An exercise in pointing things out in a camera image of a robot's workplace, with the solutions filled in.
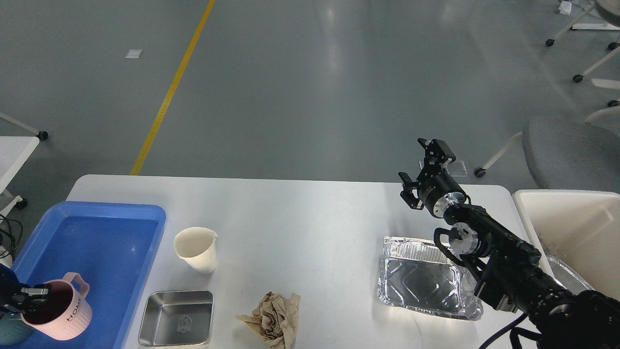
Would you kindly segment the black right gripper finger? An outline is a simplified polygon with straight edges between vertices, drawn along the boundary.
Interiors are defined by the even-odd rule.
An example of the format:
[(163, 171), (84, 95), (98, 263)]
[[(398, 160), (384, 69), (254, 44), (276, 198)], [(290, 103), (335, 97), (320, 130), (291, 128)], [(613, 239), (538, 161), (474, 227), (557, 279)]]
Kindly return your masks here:
[(425, 151), (423, 167), (417, 179), (429, 179), (441, 173), (448, 173), (448, 165), (456, 161), (456, 156), (445, 141), (439, 139), (427, 140), (418, 138), (417, 142)]
[(400, 197), (405, 201), (409, 208), (414, 210), (423, 210), (423, 201), (416, 197), (417, 190), (420, 186), (418, 181), (412, 180), (412, 178), (406, 172), (399, 172), (399, 177), (402, 182), (403, 190), (400, 193)]

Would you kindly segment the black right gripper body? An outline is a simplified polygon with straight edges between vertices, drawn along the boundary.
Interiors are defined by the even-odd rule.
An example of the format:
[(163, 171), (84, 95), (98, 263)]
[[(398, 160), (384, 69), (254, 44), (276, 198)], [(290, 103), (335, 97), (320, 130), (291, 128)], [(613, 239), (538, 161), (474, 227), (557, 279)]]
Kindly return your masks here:
[(443, 217), (448, 207), (467, 201), (463, 188), (447, 172), (422, 172), (417, 181), (418, 197), (434, 217)]

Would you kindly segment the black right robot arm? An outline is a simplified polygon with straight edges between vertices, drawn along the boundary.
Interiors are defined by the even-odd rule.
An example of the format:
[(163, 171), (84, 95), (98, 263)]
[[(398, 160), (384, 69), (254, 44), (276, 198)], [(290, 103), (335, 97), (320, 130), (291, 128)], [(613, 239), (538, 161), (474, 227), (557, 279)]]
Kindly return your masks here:
[(425, 151), (423, 167), (412, 180), (399, 172), (401, 198), (448, 224), (436, 228), (434, 245), (476, 280), (474, 294), (497, 311), (521, 311), (517, 320), (491, 336), (483, 347), (509, 334), (511, 346), (521, 338), (539, 349), (617, 349), (620, 346), (618, 300), (586, 290), (570, 292), (544, 272), (541, 252), (492, 218), (448, 173), (456, 161), (439, 139), (417, 139)]

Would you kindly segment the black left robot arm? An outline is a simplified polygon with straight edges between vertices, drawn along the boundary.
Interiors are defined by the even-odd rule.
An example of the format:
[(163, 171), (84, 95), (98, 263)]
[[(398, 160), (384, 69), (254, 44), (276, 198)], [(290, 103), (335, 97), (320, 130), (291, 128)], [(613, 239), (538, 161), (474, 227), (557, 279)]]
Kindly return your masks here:
[(29, 286), (21, 283), (15, 272), (0, 266), (0, 313), (26, 314), (37, 311), (48, 302), (51, 296), (51, 285), (38, 284)]

